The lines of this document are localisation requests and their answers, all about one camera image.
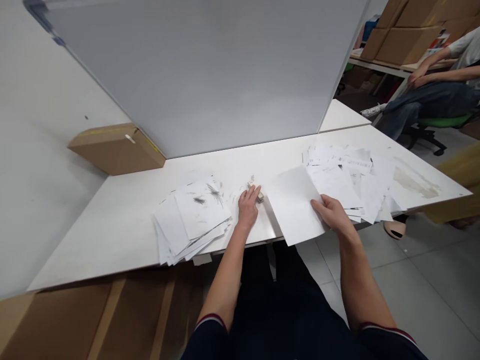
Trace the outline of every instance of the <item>person's arm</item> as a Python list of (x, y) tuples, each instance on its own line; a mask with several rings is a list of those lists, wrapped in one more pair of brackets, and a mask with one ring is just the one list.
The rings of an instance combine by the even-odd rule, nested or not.
[(418, 67), (417, 70), (411, 73), (408, 77), (408, 85), (413, 85), (415, 81), (420, 79), (421, 77), (425, 76), (429, 68), (438, 63), (440, 60), (449, 59), (452, 55), (452, 51), (449, 47), (445, 47), (442, 50), (428, 56), (425, 60), (423, 60)]
[(311, 205), (338, 235), (341, 297), (350, 329), (357, 333), (363, 323), (396, 328), (387, 302), (372, 275), (364, 246), (342, 204), (327, 195), (321, 195), (321, 198), (325, 205), (314, 199)]
[(232, 327), (240, 290), (245, 244), (259, 213), (255, 201), (260, 188), (261, 186), (252, 186), (238, 199), (238, 223), (218, 266), (198, 321), (208, 314), (216, 314), (223, 320), (228, 331)]
[(413, 87), (416, 89), (425, 84), (437, 81), (464, 82), (478, 78), (480, 78), (480, 65), (444, 72), (434, 72), (419, 78), (415, 81)]

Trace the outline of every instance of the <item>seated person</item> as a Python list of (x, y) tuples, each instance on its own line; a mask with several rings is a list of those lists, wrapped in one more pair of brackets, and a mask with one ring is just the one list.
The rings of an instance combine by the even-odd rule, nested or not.
[[(425, 75), (440, 60), (457, 58), (449, 71)], [(360, 113), (372, 117), (383, 112), (378, 130), (397, 138), (419, 118), (456, 118), (480, 102), (480, 27), (427, 57), (408, 78), (413, 90)]]
[(354, 226), (338, 200), (322, 195), (312, 207), (338, 235), (341, 295), (348, 325), (332, 310), (295, 246), (273, 244), (277, 280), (267, 249), (245, 249), (258, 215), (260, 187), (238, 200), (235, 226), (183, 360), (422, 359), (397, 324), (372, 275)]

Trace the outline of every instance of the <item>sneaker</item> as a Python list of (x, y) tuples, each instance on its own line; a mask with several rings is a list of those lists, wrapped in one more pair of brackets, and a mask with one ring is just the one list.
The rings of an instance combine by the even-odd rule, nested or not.
[(364, 118), (371, 118), (373, 116), (376, 116), (376, 115), (380, 114), (383, 110), (385, 110), (385, 107), (387, 107), (387, 104), (381, 104), (381, 105), (378, 104), (377, 106), (374, 106), (374, 107), (371, 107), (369, 109), (360, 111), (360, 114)]

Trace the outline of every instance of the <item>black ink smudge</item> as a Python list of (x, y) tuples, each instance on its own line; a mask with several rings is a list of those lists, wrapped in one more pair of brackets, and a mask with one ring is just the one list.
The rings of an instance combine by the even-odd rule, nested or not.
[(193, 201), (196, 202), (197, 204), (203, 205), (207, 202), (207, 200), (202, 199), (201, 197), (194, 197)]
[(215, 198), (216, 202), (221, 205), (221, 207), (224, 207), (224, 201), (222, 199), (222, 195), (220, 195), (220, 192), (215, 190), (210, 184), (207, 184), (208, 190), (210, 190), (210, 194)]

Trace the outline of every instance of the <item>white t-shirt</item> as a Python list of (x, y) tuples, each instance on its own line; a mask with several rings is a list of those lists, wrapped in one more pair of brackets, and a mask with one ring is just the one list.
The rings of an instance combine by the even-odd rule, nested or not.
[[(451, 43), (448, 48), (452, 58), (460, 57), (450, 70), (463, 69), (480, 60), (480, 27)], [(468, 80), (466, 84), (480, 90), (480, 78)]]

